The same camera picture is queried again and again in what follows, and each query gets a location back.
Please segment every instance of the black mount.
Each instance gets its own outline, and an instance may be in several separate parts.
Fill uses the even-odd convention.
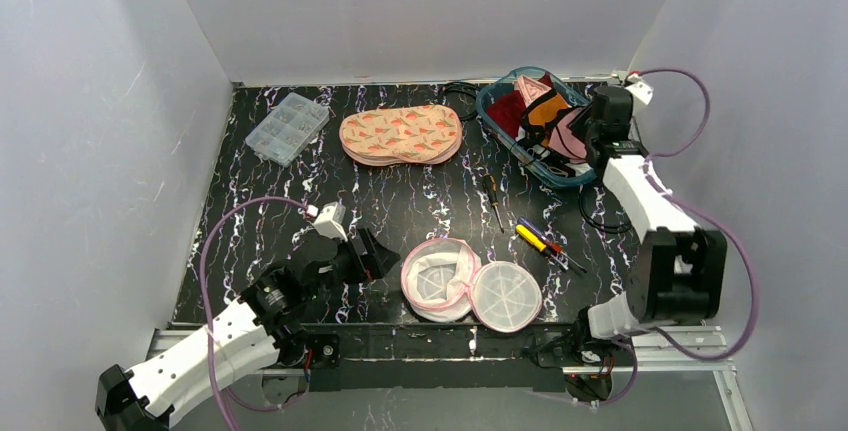
[[[685,323],[714,317],[726,256],[727,240],[719,231],[648,231],[627,280],[630,312],[641,322],[671,319]],[[691,269],[677,272],[678,257]]]
[[[645,147],[631,141],[633,96],[620,86],[599,86],[580,114],[569,124],[574,136],[586,145],[586,163],[603,178],[607,161],[628,154],[647,155]]]
[[[161,431],[168,429],[168,416],[173,407],[162,416],[153,416],[144,409],[147,397],[135,395],[130,378],[132,371],[124,371],[117,364],[100,375],[94,411],[103,427],[109,431]]]

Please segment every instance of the pink eye mask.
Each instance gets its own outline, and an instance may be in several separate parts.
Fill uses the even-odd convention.
[[[437,104],[374,109],[345,118],[339,138],[351,158],[369,166],[439,164],[459,151],[462,125]]]

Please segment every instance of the red cloth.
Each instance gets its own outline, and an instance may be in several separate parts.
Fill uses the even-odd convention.
[[[545,73],[539,82],[552,88],[554,87],[551,75],[548,73]],[[515,139],[515,137],[518,136],[518,128],[521,127],[521,115],[524,114],[525,109],[527,109],[527,107],[524,106],[524,98],[521,97],[521,93],[513,91],[502,96],[501,99],[495,101],[491,106],[489,106],[486,110],[486,114],[488,114],[489,117],[506,132],[506,134],[510,135],[512,139]]]

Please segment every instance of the screwdriver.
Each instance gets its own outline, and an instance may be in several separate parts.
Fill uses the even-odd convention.
[[[498,227],[503,233],[503,223],[501,223],[501,213],[498,212],[498,185],[495,183],[495,178],[491,174],[483,176],[483,190],[486,191],[486,197],[489,199],[489,204],[492,205],[492,210],[495,211],[495,217],[498,218]]]
[[[533,231],[530,231],[530,229],[528,229],[527,226],[525,226],[524,224],[516,225],[515,231],[518,233],[519,236],[524,238],[525,241],[530,243],[534,248],[538,249],[539,252],[542,253],[545,257],[549,258],[550,260],[552,260],[553,262],[558,264],[559,267],[563,269],[563,271],[568,271],[568,266],[566,266],[566,264],[563,263],[562,260],[557,257],[557,253],[555,253],[554,250],[550,246],[548,246],[547,244],[545,244],[542,241],[542,239],[544,239],[544,238],[540,239],[539,236],[536,236],[536,234],[534,234]],[[577,269],[579,269],[580,271],[583,271],[583,274],[588,273],[588,271],[586,271],[586,269],[583,266],[580,266],[579,264],[575,263],[573,259],[568,257],[568,255],[564,255],[564,256],[566,257],[566,259],[571,261],[577,267]]]
[[[546,246],[551,248],[551,251],[553,251],[557,256],[559,256],[559,255],[565,256],[565,259],[570,261],[571,264],[573,264],[574,266],[577,267],[577,269],[579,269],[580,271],[583,271],[583,274],[589,273],[588,271],[586,271],[586,268],[584,268],[583,266],[580,266],[580,264],[577,261],[575,261],[574,259],[572,259],[571,256],[563,253],[562,247],[560,245],[558,245],[557,243],[548,239],[547,236],[545,236],[545,233],[543,233],[541,230],[539,230],[539,228],[537,228],[536,225],[531,223],[527,218],[525,218],[525,217],[518,218],[518,222],[519,222],[519,224],[523,224],[524,227],[526,227],[533,234],[535,234],[536,237],[539,238],[539,240],[541,242],[545,243]]]

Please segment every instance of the yellow-handled screwdriver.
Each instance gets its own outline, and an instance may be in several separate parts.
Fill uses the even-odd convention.
[[[524,238],[525,241],[530,243],[531,246],[539,250],[539,252],[542,253],[546,258],[559,265],[559,267],[562,268],[563,271],[568,271],[568,266],[566,266],[566,264],[563,263],[562,260],[557,257],[556,253],[554,253],[550,247],[543,243],[542,240],[539,239],[535,234],[533,234],[532,231],[527,229],[527,226],[519,224],[515,226],[515,232],[518,233],[519,236]],[[580,269],[580,271],[583,271],[583,274],[587,273],[586,269],[582,266],[577,265],[577,268]]]
[[[498,185],[495,183],[495,178],[491,174],[483,176],[483,191],[486,192],[486,197],[489,198],[489,204],[492,205],[492,210],[495,211],[495,217],[498,218],[498,227],[503,233],[503,223],[501,223],[501,213],[498,212]]]

